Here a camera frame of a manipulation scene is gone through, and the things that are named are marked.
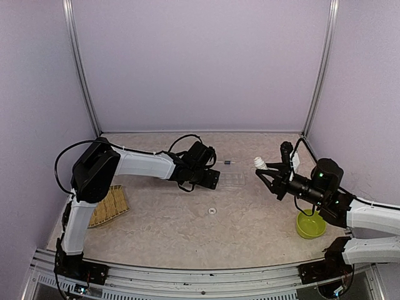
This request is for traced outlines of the white pill bottle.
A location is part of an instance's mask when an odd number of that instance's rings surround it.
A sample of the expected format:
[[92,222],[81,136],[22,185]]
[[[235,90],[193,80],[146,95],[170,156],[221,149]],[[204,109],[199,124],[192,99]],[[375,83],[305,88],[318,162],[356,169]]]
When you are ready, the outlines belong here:
[[262,159],[262,157],[257,156],[253,159],[254,167],[256,169],[260,170],[268,170],[269,168],[267,167],[265,161]]

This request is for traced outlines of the clear plastic pill organizer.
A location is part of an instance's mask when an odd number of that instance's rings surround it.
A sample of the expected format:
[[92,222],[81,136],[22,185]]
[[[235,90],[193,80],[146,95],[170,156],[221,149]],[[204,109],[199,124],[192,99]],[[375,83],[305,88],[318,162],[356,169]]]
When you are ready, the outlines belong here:
[[242,166],[233,159],[218,160],[216,169],[220,172],[219,186],[236,187],[246,183]]

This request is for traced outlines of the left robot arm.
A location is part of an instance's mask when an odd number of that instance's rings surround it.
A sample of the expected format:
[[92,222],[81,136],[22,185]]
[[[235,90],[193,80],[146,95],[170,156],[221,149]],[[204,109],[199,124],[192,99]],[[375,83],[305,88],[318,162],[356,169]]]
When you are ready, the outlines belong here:
[[149,152],[130,149],[109,142],[105,137],[80,141],[62,150],[55,162],[58,172],[61,157],[71,149],[87,144],[87,149],[72,166],[71,187],[60,185],[68,194],[67,214],[57,252],[65,255],[62,266],[74,278],[83,277],[88,269],[81,259],[84,238],[90,218],[98,204],[107,196],[116,176],[142,176],[177,183],[184,192],[196,186],[216,189],[220,172],[213,167],[216,151],[198,139],[188,150]]

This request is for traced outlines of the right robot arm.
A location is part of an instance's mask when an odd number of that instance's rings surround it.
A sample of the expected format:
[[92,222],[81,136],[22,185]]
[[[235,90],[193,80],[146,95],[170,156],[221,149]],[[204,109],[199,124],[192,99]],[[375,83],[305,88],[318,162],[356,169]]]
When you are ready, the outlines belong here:
[[399,206],[367,201],[340,187],[344,171],[332,159],[317,161],[311,178],[294,173],[289,162],[271,163],[256,176],[282,200],[287,194],[314,206],[330,225],[387,233],[388,237],[339,237],[327,248],[320,273],[331,278],[344,265],[399,262]]

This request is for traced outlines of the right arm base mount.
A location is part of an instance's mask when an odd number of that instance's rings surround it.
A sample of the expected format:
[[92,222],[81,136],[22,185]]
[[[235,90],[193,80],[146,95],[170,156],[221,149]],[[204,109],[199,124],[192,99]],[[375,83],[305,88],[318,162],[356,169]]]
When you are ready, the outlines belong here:
[[302,284],[311,284],[350,274],[353,271],[353,266],[320,260],[300,264],[298,270]]

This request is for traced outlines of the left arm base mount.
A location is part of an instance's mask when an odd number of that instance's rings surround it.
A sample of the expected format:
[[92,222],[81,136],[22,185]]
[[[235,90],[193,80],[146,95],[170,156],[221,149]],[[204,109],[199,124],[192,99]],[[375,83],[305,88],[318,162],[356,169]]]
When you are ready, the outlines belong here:
[[89,262],[72,257],[56,258],[55,273],[65,278],[75,279],[88,284],[105,285],[109,267],[105,264]]

